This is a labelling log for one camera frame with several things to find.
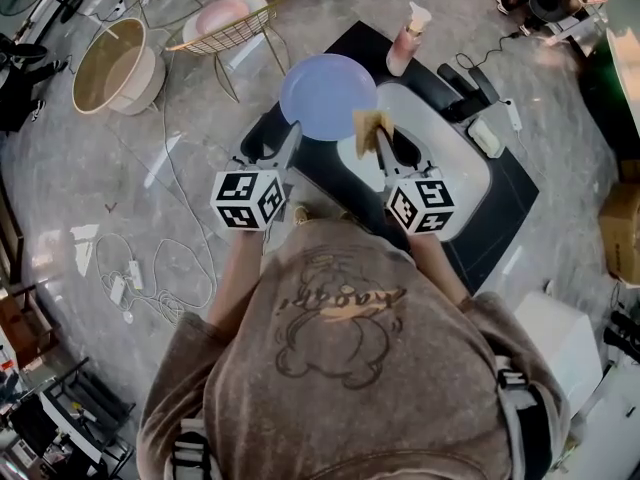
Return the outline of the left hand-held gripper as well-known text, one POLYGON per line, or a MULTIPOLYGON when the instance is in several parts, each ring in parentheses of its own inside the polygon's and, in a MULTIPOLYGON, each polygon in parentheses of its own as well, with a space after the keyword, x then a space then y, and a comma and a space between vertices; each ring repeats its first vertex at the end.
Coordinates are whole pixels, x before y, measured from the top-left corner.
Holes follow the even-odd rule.
POLYGON ((273 169, 236 169, 218 172, 210 206, 226 231, 265 232, 285 206, 282 171, 292 162, 303 133, 299 121, 289 130, 283 118, 261 116, 241 142, 246 164, 269 158, 273 169))

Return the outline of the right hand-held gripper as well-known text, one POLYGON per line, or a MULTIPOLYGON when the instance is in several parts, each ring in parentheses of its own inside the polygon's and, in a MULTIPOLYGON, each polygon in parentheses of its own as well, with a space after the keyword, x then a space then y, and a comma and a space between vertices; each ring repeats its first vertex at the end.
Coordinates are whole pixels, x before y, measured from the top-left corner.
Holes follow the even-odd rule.
POLYGON ((451 189, 453 169, 433 165, 427 145, 402 127, 394 128, 391 139, 379 125, 376 140, 388 190, 386 209, 401 229, 408 235, 433 234, 445 229, 456 211, 451 189), (424 170, 399 174, 399 163, 424 170))

